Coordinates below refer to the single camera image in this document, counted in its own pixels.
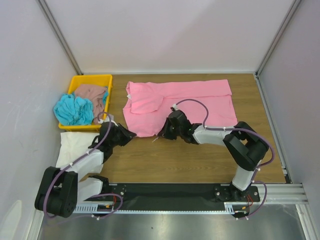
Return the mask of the yellow plastic bin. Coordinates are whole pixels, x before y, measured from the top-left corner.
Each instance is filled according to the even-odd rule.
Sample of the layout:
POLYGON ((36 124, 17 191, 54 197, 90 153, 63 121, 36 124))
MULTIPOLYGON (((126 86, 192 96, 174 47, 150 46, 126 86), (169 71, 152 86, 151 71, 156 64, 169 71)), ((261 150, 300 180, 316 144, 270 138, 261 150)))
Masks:
MULTIPOLYGON (((107 86, 109 96, 106 100, 105 112, 108 111, 110 103, 110 93, 112 89, 112 75, 110 74, 101 74, 101 75, 76 75, 72 78, 67 94, 74 92, 81 84, 92 84, 98 86, 107 86)), ((65 131, 72 132, 98 132, 101 124, 91 124, 91 125, 75 125, 75 126, 64 126, 61 123, 58 124, 58 127, 65 131)))

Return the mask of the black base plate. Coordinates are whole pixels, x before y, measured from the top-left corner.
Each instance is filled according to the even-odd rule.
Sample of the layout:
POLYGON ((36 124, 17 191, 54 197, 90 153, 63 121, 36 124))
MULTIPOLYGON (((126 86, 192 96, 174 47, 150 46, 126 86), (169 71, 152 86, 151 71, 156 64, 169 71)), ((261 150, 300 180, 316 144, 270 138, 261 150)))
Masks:
POLYGON ((233 203, 240 205, 258 203, 260 195, 256 186, 240 192, 228 183, 114 183, 108 187, 113 194, 123 198, 123 203, 165 203, 172 205, 202 202, 233 203))

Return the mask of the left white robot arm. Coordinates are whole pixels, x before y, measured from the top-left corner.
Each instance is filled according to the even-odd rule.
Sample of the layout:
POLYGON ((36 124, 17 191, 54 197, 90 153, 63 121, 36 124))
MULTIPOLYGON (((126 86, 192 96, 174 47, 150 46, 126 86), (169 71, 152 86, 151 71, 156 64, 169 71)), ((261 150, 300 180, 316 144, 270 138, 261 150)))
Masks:
POLYGON ((58 161, 43 173, 35 209, 49 218, 68 218, 85 201, 109 201, 106 209, 112 212, 122 197, 100 173, 113 149, 135 137, 136 133, 114 121, 104 122, 99 133, 62 133, 58 161))

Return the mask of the turquoise t shirt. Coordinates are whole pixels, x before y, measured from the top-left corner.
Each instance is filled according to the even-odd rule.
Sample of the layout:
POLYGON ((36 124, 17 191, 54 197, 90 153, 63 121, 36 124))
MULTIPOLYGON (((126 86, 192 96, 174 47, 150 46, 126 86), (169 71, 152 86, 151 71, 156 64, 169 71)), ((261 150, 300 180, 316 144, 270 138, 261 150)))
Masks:
MULTIPOLYGON (((87 98, 76 97, 75 91, 63 94, 53 107, 53 112, 63 126, 88 126, 94 124, 93 103, 87 98)), ((99 120, 102 119, 103 112, 98 114, 99 120)))

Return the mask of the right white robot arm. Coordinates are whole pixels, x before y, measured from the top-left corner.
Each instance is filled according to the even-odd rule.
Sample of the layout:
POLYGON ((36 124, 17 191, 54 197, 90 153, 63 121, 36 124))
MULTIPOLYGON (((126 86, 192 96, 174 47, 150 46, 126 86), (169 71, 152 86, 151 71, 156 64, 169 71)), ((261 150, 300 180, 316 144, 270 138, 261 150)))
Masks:
POLYGON ((230 185, 214 188, 216 202, 242 201, 247 197, 248 189, 262 166, 261 161, 271 149, 270 144, 246 122, 240 121, 234 127, 206 127, 203 123, 191 123, 181 110, 169 114, 157 135, 168 140, 180 137, 188 144, 227 148, 237 169, 230 185))

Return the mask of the mauve t shirt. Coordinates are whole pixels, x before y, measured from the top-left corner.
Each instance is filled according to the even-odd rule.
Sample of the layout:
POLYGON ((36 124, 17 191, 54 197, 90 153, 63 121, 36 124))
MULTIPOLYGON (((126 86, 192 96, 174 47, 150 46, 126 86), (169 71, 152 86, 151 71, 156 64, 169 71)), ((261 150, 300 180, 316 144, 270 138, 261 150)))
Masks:
POLYGON ((98 114, 105 111, 107 97, 109 96, 107 86, 95 84, 81 84, 74 92, 76 97, 88 99, 93 104, 93 123, 99 123, 98 114))

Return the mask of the folded white t shirt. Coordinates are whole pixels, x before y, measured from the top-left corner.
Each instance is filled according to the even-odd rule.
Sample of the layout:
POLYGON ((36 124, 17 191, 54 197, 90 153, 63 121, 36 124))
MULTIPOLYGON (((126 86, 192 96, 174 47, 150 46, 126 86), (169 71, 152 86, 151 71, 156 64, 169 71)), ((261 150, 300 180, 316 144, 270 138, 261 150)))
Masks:
POLYGON ((62 168, 82 156, 98 136, 94 132, 66 131, 60 134, 60 150, 56 168, 62 168))

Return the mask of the pink t shirt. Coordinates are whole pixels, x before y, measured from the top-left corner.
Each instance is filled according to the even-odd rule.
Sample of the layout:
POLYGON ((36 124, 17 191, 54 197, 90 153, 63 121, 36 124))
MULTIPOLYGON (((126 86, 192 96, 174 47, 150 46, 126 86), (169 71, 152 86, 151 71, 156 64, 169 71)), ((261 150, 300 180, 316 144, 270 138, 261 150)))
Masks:
POLYGON ((190 82, 129 82, 123 115, 138 137, 157 135, 176 104, 192 123, 233 127, 238 123, 226 79, 190 82))

